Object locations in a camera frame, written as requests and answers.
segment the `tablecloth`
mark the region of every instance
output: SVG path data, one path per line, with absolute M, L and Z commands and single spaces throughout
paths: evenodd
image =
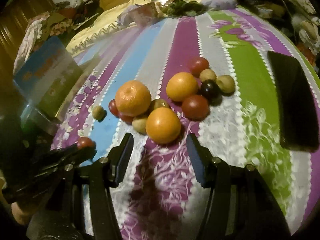
M 89 136 L 97 143 L 95 161 L 119 145 L 126 132 L 133 134 L 134 150 L 124 181 L 111 189 L 124 239 L 196 238 L 209 191 L 195 180 L 185 144 L 191 132 L 212 155 L 230 165 L 253 163 L 271 188 L 292 233 L 310 214 L 320 195 L 319 150 L 297 152 L 280 146 L 268 50 L 298 59 L 319 121 L 320 80 L 311 65 L 280 31 L 243 8 L 168 18 L 145 29 L 127 28 L 75 57 L 80 64 L 99 54 L 101 61 L 71 103 L 52 148 Z M 202 122 L 189 121 L 165 92 L 175 73 L 189 71 L 186 63 L 193 56 L 206 58 L 217 75 L 231 75 L 236 82 L 236 92 L 211 107 Z M 92 108 L 101 105 L 108 109 L 117 89 L 132 79 L 143 82 L 153 99 L 168 100 L 185 130 L 178 144 L 157 145 L 109 111 L 103 122 L 93 120 Z M 93 234 L 88 198 L 86 194 L 86 230 Z

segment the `bolt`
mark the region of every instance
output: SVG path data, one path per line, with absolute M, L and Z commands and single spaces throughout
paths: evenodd
M 248 164 L 246 166 L 246 168 L 247 168 L 248 171 L 254 171 L 255 170 L 255 167 L 252 164 Z
M 109 161 L 108 157 L 101 157 L 101 158 L 99 159 L 99 162 L 100 162 L 101 164 L 107 163 L 108 161 Z
M 66 166 L 64 166 L 64 169 L 66 171 L 71 171 L 73 169 L 73 165 L 72 164 L 67 164 Z
M 221 162 L 221 159 L 219 158 L 219 157 L 212 157 L 212 162 L 214 163 L 214 164 L 218 164 L 218 163 L 220 163 Z

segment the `yellow blanket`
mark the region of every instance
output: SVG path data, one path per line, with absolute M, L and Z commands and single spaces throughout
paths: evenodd
M 94 22 L 91 28 L 86 28 L 76 34 L 67 46 L 67 50 L 73 55 L 79 54 L 81 51 L 92 45 L 93 42 L 107 33 L 113 33 L 123 28 L 118 25 L 117 17 L 128 6 L 133 4 L 146 4 L 151 0 L 130 0 L 127 3 L 118 5 L 110 10 L 102 13 Z

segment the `orange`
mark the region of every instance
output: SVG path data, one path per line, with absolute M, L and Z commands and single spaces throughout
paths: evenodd
M 148 117 L 146 132 L 156 143 L 170 143 L 179 136 L 180 131 L 180 120 L 175 112 L 169 108 L 157 108 Z
M 180 72 L 175 74 L 167 84 L 167 95 L 173 101 L 182 102 L 187 97 L 195 95 L 199 89 L 197 80 L 192 74 Z
M 137 116 L 148 110 L 151 94 L 140 81 L 131 80 L 118 89 L 115 101 L 119 112 L 127 116 Z

